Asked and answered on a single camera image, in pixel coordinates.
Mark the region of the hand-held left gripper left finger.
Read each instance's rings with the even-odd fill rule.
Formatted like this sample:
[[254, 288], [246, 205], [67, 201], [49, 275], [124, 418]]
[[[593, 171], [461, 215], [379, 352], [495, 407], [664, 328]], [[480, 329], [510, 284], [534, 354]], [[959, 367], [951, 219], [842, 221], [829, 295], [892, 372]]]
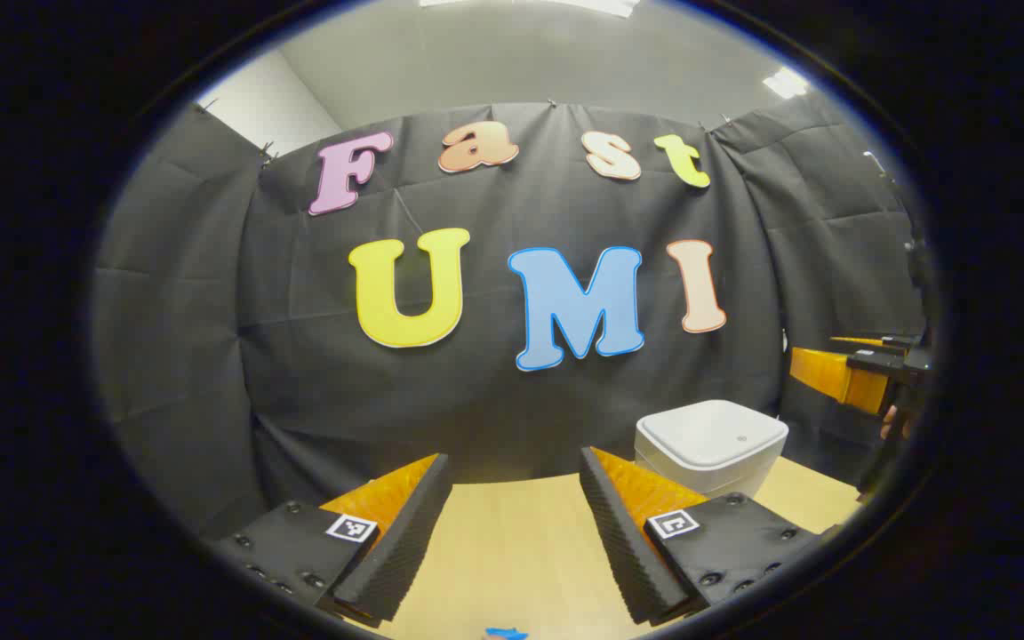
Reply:
[[289, 500], [214, 547], [278, 598], [376, 628], [401, 608], [451, 488], [435, 453], [323, 505]]

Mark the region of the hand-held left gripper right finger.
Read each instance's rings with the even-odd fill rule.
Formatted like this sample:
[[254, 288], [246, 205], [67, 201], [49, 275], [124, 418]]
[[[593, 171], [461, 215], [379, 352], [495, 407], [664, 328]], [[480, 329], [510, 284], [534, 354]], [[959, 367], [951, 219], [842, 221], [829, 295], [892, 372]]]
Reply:
[[580, 450], [580, 486], [636, 623], [735, 598], [820, 542], [745, 493], [708, 497], [597, 447]]

